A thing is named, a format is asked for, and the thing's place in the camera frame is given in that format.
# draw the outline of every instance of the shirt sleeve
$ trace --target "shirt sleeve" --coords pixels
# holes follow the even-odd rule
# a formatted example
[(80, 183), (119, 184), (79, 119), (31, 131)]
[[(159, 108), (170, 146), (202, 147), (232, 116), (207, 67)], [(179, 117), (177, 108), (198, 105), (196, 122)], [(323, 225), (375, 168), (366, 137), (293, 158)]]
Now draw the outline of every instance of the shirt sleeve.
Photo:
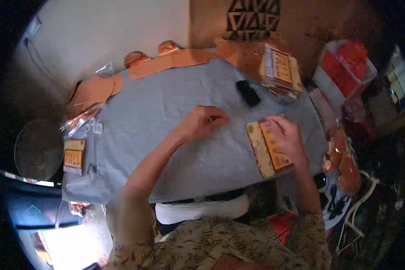
[(305, 260), (310, 269), (330, 269), (331, 255), (321, 213), (299, 217), (286, 237), (285, 246)]
[(104, 268), (140, 269), (154, 248), (155, 215), (143, 192), (122, 191), (116, 195), (106, 211), (113, 249)]

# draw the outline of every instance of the table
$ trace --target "table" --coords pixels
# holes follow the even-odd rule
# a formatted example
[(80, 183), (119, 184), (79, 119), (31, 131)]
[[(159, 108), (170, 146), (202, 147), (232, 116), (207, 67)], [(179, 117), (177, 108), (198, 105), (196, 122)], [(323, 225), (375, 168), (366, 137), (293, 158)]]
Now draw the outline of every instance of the table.
[(127, 181), (131, 172), (187, 115), (194, 105), (214, 105), (229, 115), (227, 124), (209, 138), (182, 146), (160, 176), (150, 203), (169, 202), (227, 192), (263, 181), (246, 133), (246, 123), (268, 115), (284, 114), (299, 124), (313, 174), (321, 172), (328, 144), (315, 108), (306, 93), (291, 105), (280, 105), (261, 85), (251, 84), (260, 99), (249, 108), (235, 83), (242, 73), (223, 59), (173, 68), (129, 80), (110, 98), (97, 116), (104, 126), (99, 138), (79, 130), (74, 138), (86, 139), (83, 171), (97, 152), (93, 176), (65, 173), (63, 199), (106, 204), (109, 195)]

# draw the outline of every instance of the stack of packages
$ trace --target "stack of packages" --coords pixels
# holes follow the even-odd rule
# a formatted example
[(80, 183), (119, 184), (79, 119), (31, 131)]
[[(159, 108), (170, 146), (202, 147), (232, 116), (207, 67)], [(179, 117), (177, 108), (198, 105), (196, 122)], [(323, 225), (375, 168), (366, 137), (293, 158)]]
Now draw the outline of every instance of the stack of packages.
[(287, 96), (296, 100), (298, 94), (303, 92), (297, 59), (279, 51), (272, 44), (265, 45), (259, 74), (261, 84), (267, 86), (276, 97)]

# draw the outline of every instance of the left hand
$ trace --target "left hand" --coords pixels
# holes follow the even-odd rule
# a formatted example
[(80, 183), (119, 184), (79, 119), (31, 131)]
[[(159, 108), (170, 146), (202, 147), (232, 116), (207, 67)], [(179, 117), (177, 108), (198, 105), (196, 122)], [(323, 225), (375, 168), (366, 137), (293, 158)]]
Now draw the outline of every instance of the left hand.
[(225, 124), (227, 120), (228, 115), (215, 106), (196, 105), (174, 131), (185, 142), (190, 142), (193, 139), (202, 139), (209, 136), (216, 128)]

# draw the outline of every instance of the patterned shirt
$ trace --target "patterned shirt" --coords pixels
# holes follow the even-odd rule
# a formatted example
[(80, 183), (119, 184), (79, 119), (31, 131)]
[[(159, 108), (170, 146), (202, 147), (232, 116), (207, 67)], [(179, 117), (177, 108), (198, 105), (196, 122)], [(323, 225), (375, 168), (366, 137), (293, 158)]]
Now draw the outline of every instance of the patterned shirt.
[(222, 255), (273, 269), (329, 269), (321, 213), (308, 213), (292, 225), (285, 245), (274, 230), (259, 230), (225, 218), (189, 220), (155, 243), (155, 216), (147, 197), (132, 192), (107, 207), (113, 249), (105, 269), (209, 270)]

